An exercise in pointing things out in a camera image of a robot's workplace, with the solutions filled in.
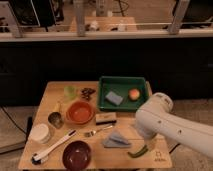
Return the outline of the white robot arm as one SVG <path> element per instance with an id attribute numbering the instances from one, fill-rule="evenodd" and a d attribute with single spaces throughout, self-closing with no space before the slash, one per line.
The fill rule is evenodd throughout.
<path id="1" fill-rule="evenodd" d="M 168 95 L 154 93 L 135 113 L 139 134 L 152 139 L 159 133 L 213 158 L 213 126 L 172 115 L 172 108 Z"/>

